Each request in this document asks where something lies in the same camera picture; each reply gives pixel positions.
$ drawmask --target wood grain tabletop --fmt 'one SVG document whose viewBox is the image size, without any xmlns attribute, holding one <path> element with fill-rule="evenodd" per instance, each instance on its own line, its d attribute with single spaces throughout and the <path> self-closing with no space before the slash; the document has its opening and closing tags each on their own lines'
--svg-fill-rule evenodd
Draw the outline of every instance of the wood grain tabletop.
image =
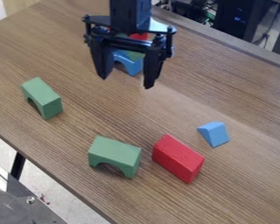
<svg viewBox="0 0 280 224">
<path fill-rule="evenodd" d="M 0 137 L 112 222 L 279 224 L 280 56 L 155 10 L 178 27 L 156 86 L 116 69 L 101 80 L 81 17 L 107 8 L 45 0 L 0 22 Z M 49 121 L 21 94 L 37 76 L 63 98 L 64 112 Z M 196 130 L 211 121 L 231 138 L 216 149 Z M 192 184 L 151 161 L 164 133 L 206 157 Z M 134 179 L 88 166 L 97 135 L 143 149 Z"/>
</svg>

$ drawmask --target red rectangular block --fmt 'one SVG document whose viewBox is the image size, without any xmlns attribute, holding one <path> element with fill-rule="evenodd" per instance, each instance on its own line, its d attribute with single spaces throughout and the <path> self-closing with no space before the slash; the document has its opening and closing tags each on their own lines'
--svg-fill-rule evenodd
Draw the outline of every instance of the red rectangular block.
<svg viewBox="0 0 280 224">
<path fill-rule="evenodd" d="M 189 184 L 200 172 L 205 158 L 166 134 L 155 144 L 152 160 Z"/>
</svg>

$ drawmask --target blue triangular block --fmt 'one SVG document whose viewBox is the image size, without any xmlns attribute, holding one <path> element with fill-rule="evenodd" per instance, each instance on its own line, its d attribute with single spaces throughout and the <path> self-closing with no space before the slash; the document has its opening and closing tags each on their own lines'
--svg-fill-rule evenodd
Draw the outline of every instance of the blue triangular block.
<svg viewBox="0 0 280 224">
<path fill-rule="evenodd" d="M 217 147 L 229 141 L 227 128 L 224 122 L 210 122 L 198 127 L 197 130 L 212 147 Z"/>
</svg>

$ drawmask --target green block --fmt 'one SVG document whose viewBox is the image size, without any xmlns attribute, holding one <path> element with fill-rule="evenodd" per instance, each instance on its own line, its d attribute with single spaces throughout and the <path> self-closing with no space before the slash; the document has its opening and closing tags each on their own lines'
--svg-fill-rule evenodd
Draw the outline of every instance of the green block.
<svg viewBox="0 0 280 224">
<path fill-rule="evenodd" d="M 140 153 L 141 149 L 136 146 L 97 136 L 88 151 L 89 165 L 110 164 L 132 179 L 140 164 Z"/>
<path fill-rule="evenodd" d="M 24 98 L 42 115 L 50 119 L 63 111 L 61 97 L 39 77 L 21 86 Z"/>
</svg>

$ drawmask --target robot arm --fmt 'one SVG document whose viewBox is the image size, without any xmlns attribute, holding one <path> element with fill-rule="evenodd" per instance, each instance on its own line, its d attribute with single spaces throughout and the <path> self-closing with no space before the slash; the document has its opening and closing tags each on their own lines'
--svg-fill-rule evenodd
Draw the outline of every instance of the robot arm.
<svg viewBox="0 0 280 224">
<path fill-rule="evenodd" d="M 107 79 L 114 66 L 115 49 L 144 53 L 143 73 L 146 89 L 154 86 L 164 61 L 173 55 L 172 36 L 177 29 L 151 17 L 151 0 L 110 0 L 111 16 L 89 16 L 85 42 L 90 48 L 98 75 Z M 154 33 L 152 41 L 117 37 L 118 34 Z"/>
</svg>

